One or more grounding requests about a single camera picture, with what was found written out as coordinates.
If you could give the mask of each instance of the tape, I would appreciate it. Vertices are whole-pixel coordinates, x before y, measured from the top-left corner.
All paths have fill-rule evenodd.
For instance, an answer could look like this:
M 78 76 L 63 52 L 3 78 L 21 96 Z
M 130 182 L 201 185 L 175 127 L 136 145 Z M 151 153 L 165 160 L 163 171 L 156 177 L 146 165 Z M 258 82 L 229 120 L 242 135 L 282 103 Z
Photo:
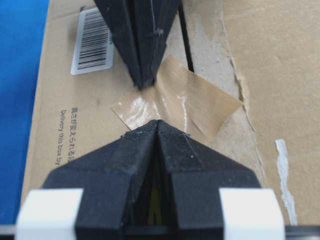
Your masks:
M 241 105 L 169 56 L 161 64 L 154 86 L 131 91 L 111 109 L 131 130 L 161 119 L 206 145 Z

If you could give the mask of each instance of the torn cardboard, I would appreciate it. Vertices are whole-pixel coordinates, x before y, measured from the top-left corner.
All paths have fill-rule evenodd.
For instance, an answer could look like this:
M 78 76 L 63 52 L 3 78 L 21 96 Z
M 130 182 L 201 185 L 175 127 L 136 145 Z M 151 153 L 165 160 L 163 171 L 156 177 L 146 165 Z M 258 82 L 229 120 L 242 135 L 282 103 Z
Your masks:
M 246 108 L 246 92 L 235 77 L 228 33 L 224 25 L 223 0 L 183 0 L 194 72 L 244 106 L 223 124 L 210 147 L 252 169 L 263 187 L 268 187 L 256 144 L 256 133 Z
M 320 4 L 317 0 L 224 1 L 236 74 L 269 186 L 281 198 L 275 140 L 287 148 L 287 189 L 297 223 L 320 223 Z
M 51 170 L 118 139 L 128 131 L 110 108 L 134 88 L 117 50 L 111 69 L 79 75 L 70 73 L 79 14 L 95 7 L 93 0 L 50 1 L 22 202 L 30 189 L 41 187 Z M 165 56 L 174 55 L 187 65 L 177 16 L 167 43 Z
M 226 118 L 241 105 L 238 99 L 189 71 L 174 57 L 168 57 L 159 68 L 154 86 L 133 90 L 112 110 L 131 130 L 162 119 L 208 144 Z

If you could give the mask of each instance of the barcode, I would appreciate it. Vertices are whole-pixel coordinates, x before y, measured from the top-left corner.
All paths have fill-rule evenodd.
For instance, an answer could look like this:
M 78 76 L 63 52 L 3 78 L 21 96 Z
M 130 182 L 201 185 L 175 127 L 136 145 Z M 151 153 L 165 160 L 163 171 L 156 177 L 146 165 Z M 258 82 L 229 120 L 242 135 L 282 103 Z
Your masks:
M 98 8 L 83 11 L 79 17 L 71 74 L 109 69 L 113 55 L 112 33 Z

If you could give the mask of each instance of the barcode label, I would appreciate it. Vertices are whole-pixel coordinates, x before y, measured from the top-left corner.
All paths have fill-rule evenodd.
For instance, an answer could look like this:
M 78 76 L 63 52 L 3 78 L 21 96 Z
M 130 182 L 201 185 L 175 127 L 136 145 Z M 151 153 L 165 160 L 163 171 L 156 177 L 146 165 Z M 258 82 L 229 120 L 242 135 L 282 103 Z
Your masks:
M 114 60 L 112 33 L 98 8 L 80 13 L 71 74 L 110 69 Z

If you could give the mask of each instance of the blue background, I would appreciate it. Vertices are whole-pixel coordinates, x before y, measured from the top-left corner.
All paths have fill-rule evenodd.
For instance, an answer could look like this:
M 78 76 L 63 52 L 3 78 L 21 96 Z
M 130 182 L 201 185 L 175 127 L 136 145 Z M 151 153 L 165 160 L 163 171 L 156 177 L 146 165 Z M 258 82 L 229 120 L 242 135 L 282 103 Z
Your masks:
M 0 0 L 0 224 L 19 210 L 48 0 Z

